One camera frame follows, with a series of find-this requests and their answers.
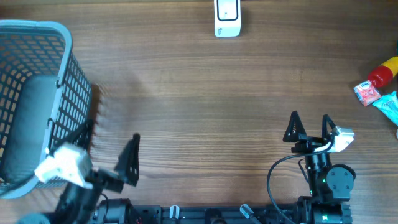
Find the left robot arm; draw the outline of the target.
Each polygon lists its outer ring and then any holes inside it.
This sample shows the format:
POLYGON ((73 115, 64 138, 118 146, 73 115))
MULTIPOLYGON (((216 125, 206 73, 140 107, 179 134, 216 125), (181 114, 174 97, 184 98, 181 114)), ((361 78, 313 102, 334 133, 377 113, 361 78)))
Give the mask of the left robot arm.
POLYGON ((93 121, 89 119, 52 145, 49 155, 35 169, 35 177, 43 183, 59 177, 67 181, 67 186, 53 212, 30 213, 18 223, 88 223, 104 190, 120 193, 125 184, 137 185, 140 134, 132 135, 111 172, 93 169, 86 150, 92 130, 93 121))

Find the red white snack packet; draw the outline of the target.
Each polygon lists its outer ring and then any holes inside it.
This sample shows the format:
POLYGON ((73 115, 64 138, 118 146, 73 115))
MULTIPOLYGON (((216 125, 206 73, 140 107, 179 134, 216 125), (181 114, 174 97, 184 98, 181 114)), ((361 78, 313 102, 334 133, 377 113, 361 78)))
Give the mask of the red white snack packet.
POLYGON ((364 105, 368 106, 381 98, 381 94, 369 81, 364 81, 353 88, 358 100, 364 105))

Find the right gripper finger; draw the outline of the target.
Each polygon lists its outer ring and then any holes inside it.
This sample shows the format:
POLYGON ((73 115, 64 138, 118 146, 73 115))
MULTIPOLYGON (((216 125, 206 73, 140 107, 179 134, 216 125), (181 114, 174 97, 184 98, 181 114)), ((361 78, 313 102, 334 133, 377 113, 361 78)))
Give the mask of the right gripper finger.
POLYGON ((289 124, 282 140, 283 142, 299 142, 307 140, 307 133, 297 111, 291 112, 289 124))
POLYGON ((328 114, 324 114, 322 118, 322 138, 329 139, 330 132, 336 127, 336 124, 329 117, 328 114))

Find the mint green white pouch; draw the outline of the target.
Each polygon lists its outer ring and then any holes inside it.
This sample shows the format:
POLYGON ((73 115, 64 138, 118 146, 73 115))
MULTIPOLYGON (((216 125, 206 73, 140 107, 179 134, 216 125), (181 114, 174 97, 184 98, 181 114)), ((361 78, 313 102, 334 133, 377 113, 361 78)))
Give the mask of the mint green white pouch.
POLYGON ((373 103, 373 106, 382 111, 395 125, 398 125, 397 118, 397 92, 383 95, 373 103))

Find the red sauce bottle green cap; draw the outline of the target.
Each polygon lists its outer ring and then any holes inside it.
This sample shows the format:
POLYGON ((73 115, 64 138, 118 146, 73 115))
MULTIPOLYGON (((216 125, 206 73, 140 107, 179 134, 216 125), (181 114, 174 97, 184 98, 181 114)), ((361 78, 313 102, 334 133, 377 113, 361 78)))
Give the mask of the red sauce bottle green cap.
POLYGON ((397 56, 390 58, 376 67, 369 75, 368 80, 376 88, 389 84, 397 75, 397 56))

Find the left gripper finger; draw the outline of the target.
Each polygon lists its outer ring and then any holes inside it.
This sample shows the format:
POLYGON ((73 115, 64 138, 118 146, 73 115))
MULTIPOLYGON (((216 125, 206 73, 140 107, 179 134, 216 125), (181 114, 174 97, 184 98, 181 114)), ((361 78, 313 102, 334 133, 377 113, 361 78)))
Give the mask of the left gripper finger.
POLYGON ((87 119, 83 124, 79 125, 76 130, 72 131, 66 137, 55 143, 54 151, 56 151, 61 145, 65 143, 71 143, 88 151, 91 141, 91 135, 93 132, 93 125, 94 121, 92 119, 87 119))
POLYGON ((136 186, 139 180, 139 144, 141 136, 134 133, 128 141, 122 153, 118 157, 118 163, 114 171, 124 183, 136 186))

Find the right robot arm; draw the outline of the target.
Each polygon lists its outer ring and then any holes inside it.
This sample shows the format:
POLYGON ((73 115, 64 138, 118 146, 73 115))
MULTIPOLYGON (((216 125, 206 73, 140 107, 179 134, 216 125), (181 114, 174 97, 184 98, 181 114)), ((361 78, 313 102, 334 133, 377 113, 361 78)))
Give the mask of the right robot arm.
POLYGON ((293 111, 282 140, 294 143, 292 153, 303 156, 305 168, 302 172, 310 190, 308 197, 301 196, 294 203, 290 219, 294 223, 352 223, 347 202, 356 173, 347 165, 332 164, 330 154, 346 149, 354 141, 354 131, 337 126, 325 114, 322 135, 311 137, 298 112, 293 111))

